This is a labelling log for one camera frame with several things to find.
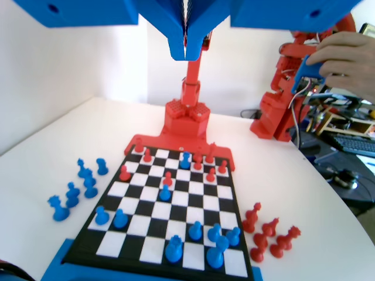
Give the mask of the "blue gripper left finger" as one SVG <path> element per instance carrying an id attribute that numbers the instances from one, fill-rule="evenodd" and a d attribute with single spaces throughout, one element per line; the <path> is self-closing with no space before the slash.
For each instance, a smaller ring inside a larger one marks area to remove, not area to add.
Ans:
<path id="1" fill-rule="evenodd" d="M 125 1 L 131 13 L 145 18 L 158 29 L 168 41 L 171 57 L 176 61 L 185 60 L 185 15 L 183 1 L 176 0 L 148 0 Z"/>

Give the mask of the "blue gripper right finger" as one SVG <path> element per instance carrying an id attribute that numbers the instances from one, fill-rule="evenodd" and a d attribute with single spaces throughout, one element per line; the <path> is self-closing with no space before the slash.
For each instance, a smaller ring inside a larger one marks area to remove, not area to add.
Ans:
<path id="1" fill-rule="evenodd" d="M 188 1 L 186 18 L 186 60 L 197 60 L 203 39 L 243 1 Z"/>

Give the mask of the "person's hand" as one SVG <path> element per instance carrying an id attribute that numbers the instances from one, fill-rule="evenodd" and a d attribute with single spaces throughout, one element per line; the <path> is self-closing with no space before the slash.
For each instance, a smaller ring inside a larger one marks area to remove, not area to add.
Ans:
<path id="1" fill-rule="evenodd" d="M 330 88 L 340 88 L 374 103 L 374 38 L 338 32 L 325 38 L 307 65 L 322 63 L 319 74 Z"/>

